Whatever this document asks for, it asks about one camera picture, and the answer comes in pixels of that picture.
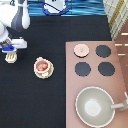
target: black burner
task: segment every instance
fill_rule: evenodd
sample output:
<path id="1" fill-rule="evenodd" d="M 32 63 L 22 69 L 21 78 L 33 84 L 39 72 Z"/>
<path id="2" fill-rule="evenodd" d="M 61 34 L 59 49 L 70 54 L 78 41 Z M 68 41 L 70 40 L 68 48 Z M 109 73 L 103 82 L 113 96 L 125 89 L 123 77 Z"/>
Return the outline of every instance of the black burner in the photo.
<path id="1" fill-rule="evenodd" d="M 96 48 L 96 54 L 100 57 L 106 58 L 111 54 L 111 49 L 106 45 L 99 45 Z"/>
<path id="2" fill-rule="evenodd" d="M 100 63 L 98 70 L 103 76 L 112 76 L 115 72 L 114 66 L 109 62 Z"/>
<path id="3" fill-rule="evenodd" d="M 75 66 L 75 72 L 79 76 L 87 76 L 91 71 L 89 64 L 86 62 L 79 62 Z"/>

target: white bowl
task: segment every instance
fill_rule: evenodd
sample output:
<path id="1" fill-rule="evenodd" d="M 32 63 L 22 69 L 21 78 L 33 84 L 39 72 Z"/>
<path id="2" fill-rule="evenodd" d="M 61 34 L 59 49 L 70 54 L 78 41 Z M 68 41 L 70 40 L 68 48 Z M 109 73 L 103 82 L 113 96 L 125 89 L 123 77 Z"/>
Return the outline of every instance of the white bowl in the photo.
<path id="1" fill-rule="evenodd" d="M 91 127 L 105 127 L 114 118 L 112 97 L 99 87 L 87 87 L 76 98 L 76 112 L 79 118 Z"/>

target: pink stovetop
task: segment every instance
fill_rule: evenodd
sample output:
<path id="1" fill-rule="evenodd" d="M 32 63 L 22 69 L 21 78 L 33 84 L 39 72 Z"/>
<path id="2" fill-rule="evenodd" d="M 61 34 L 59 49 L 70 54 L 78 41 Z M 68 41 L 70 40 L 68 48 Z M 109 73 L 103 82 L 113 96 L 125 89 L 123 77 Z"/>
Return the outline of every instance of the pink stovetop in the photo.
<path id="1" fill-rule="evenodd" d="M 79 58 L 74 54 L 73 50 L 77 44 L 86 44 L 89 47 L 89 54 L 85 58 Z M 107 58 L 99 57 L 95 51 L 98 45 L 111 48 L 111 55 Z M 114 75 L 103 76 L 99 73 L 98 65 L 104 61 L 114 65 Z M 87 62 L 90 65 L 91 72 L 88 76 L 80 77 L 75 73 L 75 65 L 78 62 Z M 90 128 L 79 119 L 75 110 L 77 94 L 88 86 L 106 90 L 115 103 L 125 99 L 126 88 L 114 41 L 66 42 L 66 128 Z M 105 128 L 128 128 L 128 111 L 116 110 L 113 121 Z"/>

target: bowl rim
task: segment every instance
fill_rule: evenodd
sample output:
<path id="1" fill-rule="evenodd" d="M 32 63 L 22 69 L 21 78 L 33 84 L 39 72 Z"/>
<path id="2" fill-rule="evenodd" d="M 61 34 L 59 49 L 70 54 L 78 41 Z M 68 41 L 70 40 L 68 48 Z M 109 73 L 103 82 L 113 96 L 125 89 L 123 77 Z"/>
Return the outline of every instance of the bowl rim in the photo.
<path id="1" fill-rule="evenodd" d="M 46 69 L 46 70 L 44 70 L 44 71 L 38 71 L 37 70 L 37 68 L 36 68 L 36 65 L 39 63 L 39 62 L 41 62 L 41 61 L 45 61 L 47 64 L 48 64 L 48 68 Z M 48 70 L 50 69 L 50 62 L 48 61 L 48 60 L 46 60 L 46 59 L 40 59 L 40 60 L 37 60 L 36 62 L 35 62 L 35 64 L 34 64 L 34 70 L 35 70 L 35 72 L 37 72 L 37 73 L 46 73 L 46 72 L 48 72 Z"/>
<path id="2" fill-rule="evenodd" d="M 102 88 L 100 88 L 100 87 L 96 87 L 96 86 L 86 87 L 86 88 L 82 89 L 82 90 L 78 93 L 78 95 L 77 95 L 77 97 L 76 97 L 75 108 L 76 108 L 77 115 L 78 115 L 78 117 L 79 117 L 85 124 L 87 124 L 88 126 L 91 126 L 91 127 L 94 127 L 94 128 L 96 128 L 96 127 L 97 127 L 97 128 L 105 127 L 105 126 L 107 126 L 108 124 L 110 124 L 110 122 L 114 119 L 114 116 L 115 116 L 115 109 L 113 109 L 113 113 L 112 113 L 112 116 L 111 116 L 110 120 L 109 120 L 107 123 L 103 124 L 103 125 L 91 125 L 91 124 L 89 124 L 88 122 L 86 122 L 86 121 L 81 117 L 81 115 L 79 114 L 79 111 L 78 111 L 78 108 L 77 108 L 78 98 L 79 98 L 79 96 L 80 96 L 85 90 L 88 90 L 88 89 L 98 89 L 98 90 L 103 91 L 103 92 L 104 92 L 105 94 L 107 94 L 107 96 L 110 98 L 112 104 L 114 104 L 114 101 L 113 101 L 112 97 L 111 97 L 110 94 L 109 94 L 107 91 L 105 91 L 104 89 L 102 89 Z"/>

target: black table surface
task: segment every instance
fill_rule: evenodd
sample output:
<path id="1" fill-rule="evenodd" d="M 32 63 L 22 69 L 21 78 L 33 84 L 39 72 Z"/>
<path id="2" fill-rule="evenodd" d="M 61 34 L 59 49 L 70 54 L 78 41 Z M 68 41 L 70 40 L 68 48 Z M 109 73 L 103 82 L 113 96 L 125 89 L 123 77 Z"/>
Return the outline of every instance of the black table surface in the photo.
<path id="1" fill-rule="evenodd" d="M 107 16 L 31 17 L 27 30 L 8 30 L 28 48 L 18 50 L 14 64 L 0 53 L 0 128 L 66 128 L 65 43 L 111 41 Z M 53 63 L 50 78 L 34 74 L 38 57 Z"/>

